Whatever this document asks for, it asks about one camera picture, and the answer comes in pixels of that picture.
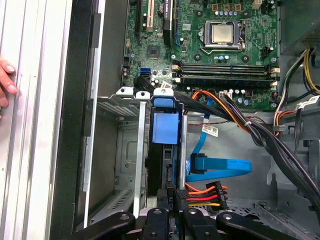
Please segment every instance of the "black plastic clip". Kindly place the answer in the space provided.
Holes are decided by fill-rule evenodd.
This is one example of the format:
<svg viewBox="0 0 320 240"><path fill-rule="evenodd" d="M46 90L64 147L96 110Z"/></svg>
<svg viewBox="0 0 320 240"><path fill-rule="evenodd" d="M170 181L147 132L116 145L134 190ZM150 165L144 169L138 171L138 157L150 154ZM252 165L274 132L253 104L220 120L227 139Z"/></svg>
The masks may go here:
<svg viewBox="0 0 320 240"><path fill-rule="evenodd" d="M192 153L190 156L190 173L193 174L205 174L207 170L196 169L196 158L206 158L204 153Z"/></svg>

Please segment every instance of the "white connector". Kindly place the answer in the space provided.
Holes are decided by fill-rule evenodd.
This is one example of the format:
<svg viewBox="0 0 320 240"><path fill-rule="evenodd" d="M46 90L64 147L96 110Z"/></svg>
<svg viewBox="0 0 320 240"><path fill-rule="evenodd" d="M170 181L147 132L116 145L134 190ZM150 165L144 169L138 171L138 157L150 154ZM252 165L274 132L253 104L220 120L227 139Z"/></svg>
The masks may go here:
<svg viewBox="0 0 320 240"><path fill-rule="evenodd" d="M154 30L154 13L155 13L155 0L149 0L148 17L146 20L146 30L148 32L152 32Z"/></svg>

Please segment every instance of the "cable tie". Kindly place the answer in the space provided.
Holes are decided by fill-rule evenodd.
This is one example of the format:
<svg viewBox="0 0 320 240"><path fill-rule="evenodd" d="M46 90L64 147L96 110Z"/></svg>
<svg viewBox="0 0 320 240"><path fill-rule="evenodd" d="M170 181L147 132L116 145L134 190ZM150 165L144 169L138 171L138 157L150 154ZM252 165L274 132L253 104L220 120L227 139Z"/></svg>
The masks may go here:
<svg viewBox="0 0 320 240"><path fill-rule="evenodd" d="M244 126L246 127L246 126L251 125L251 124L252 124L251 121L247 121L247 122L244 124Z"/></svg>

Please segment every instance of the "fingernail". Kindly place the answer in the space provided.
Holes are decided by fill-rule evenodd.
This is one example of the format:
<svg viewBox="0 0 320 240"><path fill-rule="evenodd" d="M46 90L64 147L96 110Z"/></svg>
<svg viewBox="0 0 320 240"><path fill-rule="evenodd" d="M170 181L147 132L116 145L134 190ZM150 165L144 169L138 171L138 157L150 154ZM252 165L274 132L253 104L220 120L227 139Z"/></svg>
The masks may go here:
<svg viewBox="0 0 320 240"><path fill-rule="evenodd" d="M16 94L18 92L18 89L16 88L16 86L10 84L8 87L8 92L11 93L11 94Z"/></svg>
<svg viewBox="0 0 320 240"><path fill-rule="evenodd" d="M6 69L9 71L9 72L14 72L15 69L12 67L12 66L6 66Z"/></svg>
<svg viewBox="0 0 320 240"><path fill-rule="evenodd" d="M8 106L9 102L5 97L0 98L0 106L6 107Z"/></svg>

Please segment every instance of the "blue sata port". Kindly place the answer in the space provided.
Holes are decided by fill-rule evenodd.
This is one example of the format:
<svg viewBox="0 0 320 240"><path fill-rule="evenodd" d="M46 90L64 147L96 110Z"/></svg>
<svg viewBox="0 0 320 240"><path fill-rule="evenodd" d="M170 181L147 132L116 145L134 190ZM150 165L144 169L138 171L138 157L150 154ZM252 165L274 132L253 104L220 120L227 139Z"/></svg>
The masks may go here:
<svg viewBox="0 0 320 240"><path fill-rule="evenodd" d="M151 75L151 68L149 67L141 67L140 68L140 75L144 77L150 77Z"/></svg>

